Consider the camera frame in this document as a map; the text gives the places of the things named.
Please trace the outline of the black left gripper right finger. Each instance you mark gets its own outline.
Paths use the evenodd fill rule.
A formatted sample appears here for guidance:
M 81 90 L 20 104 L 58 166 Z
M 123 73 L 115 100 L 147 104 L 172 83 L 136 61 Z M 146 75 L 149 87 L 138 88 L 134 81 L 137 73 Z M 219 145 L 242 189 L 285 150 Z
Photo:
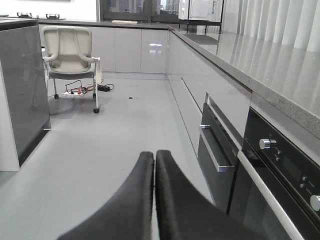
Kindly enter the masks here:
M 155 199 L 162 240 L 261 240 L 209 202 L 183 174 L 168 150 L 158 150 Z

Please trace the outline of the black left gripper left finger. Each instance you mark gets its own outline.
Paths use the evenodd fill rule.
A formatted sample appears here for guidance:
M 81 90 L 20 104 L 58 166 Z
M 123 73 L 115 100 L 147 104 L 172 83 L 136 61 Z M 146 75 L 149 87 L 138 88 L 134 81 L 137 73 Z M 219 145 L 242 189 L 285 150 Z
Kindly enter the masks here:
M 154 156 L 143 151 L 117 192 L 60 240 L 150 240 Z

